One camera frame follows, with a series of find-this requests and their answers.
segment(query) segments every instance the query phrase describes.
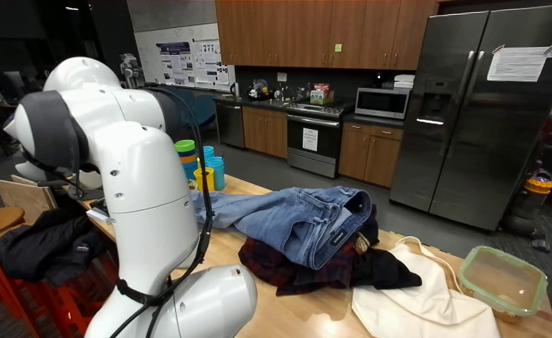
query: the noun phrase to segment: refrigerator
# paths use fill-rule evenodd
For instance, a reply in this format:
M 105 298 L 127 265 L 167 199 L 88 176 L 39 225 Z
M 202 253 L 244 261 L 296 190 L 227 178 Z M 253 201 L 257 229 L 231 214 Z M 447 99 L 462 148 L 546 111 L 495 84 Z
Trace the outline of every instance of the refrigerator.
M 390 201 L 497 229 L 550 109 L 552 5 L 430 17 Z

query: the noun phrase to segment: upper cabinet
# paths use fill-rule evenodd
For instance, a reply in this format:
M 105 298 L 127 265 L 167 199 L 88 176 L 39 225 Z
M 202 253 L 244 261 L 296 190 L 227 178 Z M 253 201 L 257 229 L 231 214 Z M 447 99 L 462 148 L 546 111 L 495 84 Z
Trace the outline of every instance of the upper cabinet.
M 437 0 L 216 0 L 236 66 L 415 69 Z

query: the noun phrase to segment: denim jeans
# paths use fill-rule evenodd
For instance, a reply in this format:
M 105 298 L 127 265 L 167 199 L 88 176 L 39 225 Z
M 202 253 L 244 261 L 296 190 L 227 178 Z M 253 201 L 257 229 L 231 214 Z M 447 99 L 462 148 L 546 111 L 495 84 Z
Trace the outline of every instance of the denim jeans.
M 212 193 L 212 225 L 236 227 L 289 261 L 321 268 L 370 218 L 370 195 L 353 188 L 287 188 L 266 195 Z M 202 195 L 193 193 L 204 223 Z

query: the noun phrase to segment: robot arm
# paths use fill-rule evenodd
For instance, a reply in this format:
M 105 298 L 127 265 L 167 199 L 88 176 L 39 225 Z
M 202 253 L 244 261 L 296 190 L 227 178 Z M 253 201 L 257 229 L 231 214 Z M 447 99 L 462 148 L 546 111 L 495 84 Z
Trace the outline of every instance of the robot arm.
M 20 101 L 5 131 L 22 144 L 32 173 L 97 169 L 122 285 L 157 297 L 199 242 L 187 182 L 165 133 L 176 111 L 165 96 L 122 90 L 112 77 L 95 60 L 65 60 L 45 92 Z M 122 291 L 110 293 L 86 336 L 110 336 L 142 306 Z M 255 283 L 244 267 L 208 268 L 178 285 L 154 336 L 234 336 L 253 308 Z M 152 308 L 142 312 L 120 336 L 144 336 L 150 313 Z

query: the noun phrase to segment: lower cabinet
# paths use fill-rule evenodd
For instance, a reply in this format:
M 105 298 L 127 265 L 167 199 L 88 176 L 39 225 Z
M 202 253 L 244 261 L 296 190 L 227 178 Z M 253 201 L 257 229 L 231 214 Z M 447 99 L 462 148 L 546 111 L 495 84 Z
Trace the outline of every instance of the lower cabinet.
M 287 158 L 287 114 L 281 111 L 242 107 L 244 144 L 249 150 Z
M 400 128 L 345 122 L 338 173 L 388 188 L 401 139 Z

